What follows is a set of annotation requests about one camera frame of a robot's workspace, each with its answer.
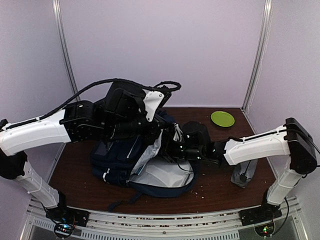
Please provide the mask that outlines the navy blue backpack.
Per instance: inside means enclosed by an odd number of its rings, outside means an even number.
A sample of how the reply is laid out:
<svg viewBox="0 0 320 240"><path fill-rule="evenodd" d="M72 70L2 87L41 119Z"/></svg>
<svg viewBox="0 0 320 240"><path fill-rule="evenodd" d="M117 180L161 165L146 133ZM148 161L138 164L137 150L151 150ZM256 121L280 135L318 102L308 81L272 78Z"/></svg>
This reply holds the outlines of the navy blue backpack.
<svg viewBox="0 0 320 240"><path fill-rule="evenodd" d="M196 183L201 164L196 161L166 160L160 155L160 136L153 145L143 147L142 138L97 142L89 159L92 174L107 184L136 190L129 203L141 195L176 198Z"/></svg>

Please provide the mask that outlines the grey zip pouch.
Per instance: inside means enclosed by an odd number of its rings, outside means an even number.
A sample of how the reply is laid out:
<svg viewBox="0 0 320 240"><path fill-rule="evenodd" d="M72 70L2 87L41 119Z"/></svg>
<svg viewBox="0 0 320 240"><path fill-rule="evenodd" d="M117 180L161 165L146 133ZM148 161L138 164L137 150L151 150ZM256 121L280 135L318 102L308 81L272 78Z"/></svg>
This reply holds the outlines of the grey zip pouch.
<svg viewBox="0 0 320 240"><path fill-rule="evenodd" d="M246 188L255 175L257 164L257 159L237 164L232 172L230 181L240 188Z"/></svg>

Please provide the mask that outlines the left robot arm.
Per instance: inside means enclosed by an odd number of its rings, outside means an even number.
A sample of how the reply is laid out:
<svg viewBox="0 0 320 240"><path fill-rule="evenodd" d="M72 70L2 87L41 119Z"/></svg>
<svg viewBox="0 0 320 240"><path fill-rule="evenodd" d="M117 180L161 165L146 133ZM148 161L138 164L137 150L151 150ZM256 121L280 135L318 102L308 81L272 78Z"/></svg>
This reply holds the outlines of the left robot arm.
<svg viewBox="0 0 320 240"><path fill-rule="evenodd" d="M70 223L78 214L67 206L66 196L51 187L33 169L26 150L87 140L112 143L142 138L145 148L152 145L165 128L157 110L171 96L165 82L145 86L131 80L113 78L106 96L96 102L78 100L75 94L45 115L29 120L0 122L0 175L16 181L37 198L47 216Z"/></svg>

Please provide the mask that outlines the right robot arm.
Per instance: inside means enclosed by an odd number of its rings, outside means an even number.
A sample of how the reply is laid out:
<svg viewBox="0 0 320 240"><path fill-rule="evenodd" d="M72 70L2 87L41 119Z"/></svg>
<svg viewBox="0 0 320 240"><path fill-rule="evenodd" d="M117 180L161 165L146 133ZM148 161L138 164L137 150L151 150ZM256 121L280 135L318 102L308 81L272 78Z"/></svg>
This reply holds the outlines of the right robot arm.
<svg viewBox="0 0 320 240"><path fill-rule="evenodd" d="M207 161L217 166L235 166L270 156L289 156L279 179L269 187L256 210L259 220L268 220L279 210L287 194L304 176L317 167L319 149L311 135L293 117L276 129L248 137L229 137L211 141L207 127L189 121L182 127L170 127L162 136L159 155L168 161Z"/></svg>

